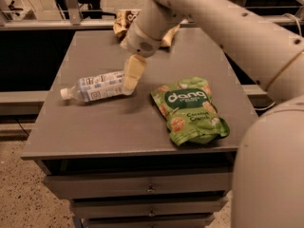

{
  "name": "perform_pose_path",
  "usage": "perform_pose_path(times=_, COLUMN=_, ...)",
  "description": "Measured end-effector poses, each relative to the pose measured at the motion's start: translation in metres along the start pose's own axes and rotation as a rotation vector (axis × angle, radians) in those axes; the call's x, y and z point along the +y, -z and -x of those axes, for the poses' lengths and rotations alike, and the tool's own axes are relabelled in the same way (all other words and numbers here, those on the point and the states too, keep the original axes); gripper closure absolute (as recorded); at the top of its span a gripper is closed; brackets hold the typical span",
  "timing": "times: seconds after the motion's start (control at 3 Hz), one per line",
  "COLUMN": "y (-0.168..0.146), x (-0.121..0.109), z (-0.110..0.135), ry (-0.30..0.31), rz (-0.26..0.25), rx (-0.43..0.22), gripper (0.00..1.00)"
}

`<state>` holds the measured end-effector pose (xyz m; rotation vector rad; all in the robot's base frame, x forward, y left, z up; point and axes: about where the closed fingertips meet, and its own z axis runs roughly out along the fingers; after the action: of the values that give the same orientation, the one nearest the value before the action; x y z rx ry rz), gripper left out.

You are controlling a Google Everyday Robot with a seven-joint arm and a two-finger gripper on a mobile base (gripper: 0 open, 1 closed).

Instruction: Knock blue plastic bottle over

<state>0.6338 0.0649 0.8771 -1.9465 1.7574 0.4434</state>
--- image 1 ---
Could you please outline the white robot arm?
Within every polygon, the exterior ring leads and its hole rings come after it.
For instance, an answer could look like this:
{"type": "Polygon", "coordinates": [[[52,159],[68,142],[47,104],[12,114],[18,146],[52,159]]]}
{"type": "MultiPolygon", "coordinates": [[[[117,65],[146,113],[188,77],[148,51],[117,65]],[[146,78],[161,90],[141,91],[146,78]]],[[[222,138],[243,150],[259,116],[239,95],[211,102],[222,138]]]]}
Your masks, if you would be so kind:
{"type": "Polygon", "coordinates": [[[123,44],[150,57],[186,18],[276,103],[239,144],[231,227],[304,228],[303,38],[229,0],[147,0],[123,44]]]}

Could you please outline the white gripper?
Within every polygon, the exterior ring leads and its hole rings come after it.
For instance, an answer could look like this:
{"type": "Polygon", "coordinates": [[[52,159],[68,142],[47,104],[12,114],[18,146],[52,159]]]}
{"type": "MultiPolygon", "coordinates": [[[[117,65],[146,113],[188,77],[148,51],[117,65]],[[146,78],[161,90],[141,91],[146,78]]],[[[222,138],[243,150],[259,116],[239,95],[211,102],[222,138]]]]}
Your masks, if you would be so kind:
{"type": "Polygon", "coordinates": [[[145,58],[153,56],[160,45],[161,41],[146,35],[137,22],[131,24],[121,41],[121,47],[134,54],[126,60],[123,69],[122,93],[124,95],[131,95],[134,92],[146,68],[145,58]]]}

